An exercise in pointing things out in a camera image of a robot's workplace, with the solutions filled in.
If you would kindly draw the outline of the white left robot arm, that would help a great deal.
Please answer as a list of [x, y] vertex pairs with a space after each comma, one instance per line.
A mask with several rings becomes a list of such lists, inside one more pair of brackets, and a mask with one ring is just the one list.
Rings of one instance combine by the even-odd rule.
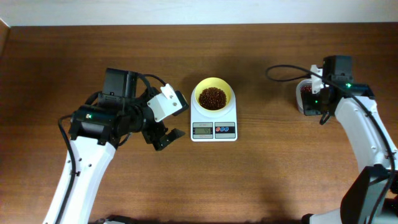
[[169, 130], [163, 119], [188, 109], [180, 91], [164, 83], [156, 89], [147, 74], [107, 68], [103, 89], [92, 94], [58, 127], [67, 157], [44, 223], [88, 223], [101, 179], [119, 146], [134, 133], [161, 151], [182, 137]]

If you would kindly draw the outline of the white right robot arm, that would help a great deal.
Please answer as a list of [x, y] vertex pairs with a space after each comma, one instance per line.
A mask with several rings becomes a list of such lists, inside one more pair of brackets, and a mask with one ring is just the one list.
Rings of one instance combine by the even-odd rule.
[[384, 127], [374, 93], [355, 83], [350, 56], [323, 59], [312, 65], [309, 78], [296, 88], [298, 110], [319, 115], [320, 124], [332, 116], [342, 125], [358, 163], [359, 175], [340, 207], [321, 214], [306, 214], [302, 223], [397, 223], [397, 148]]

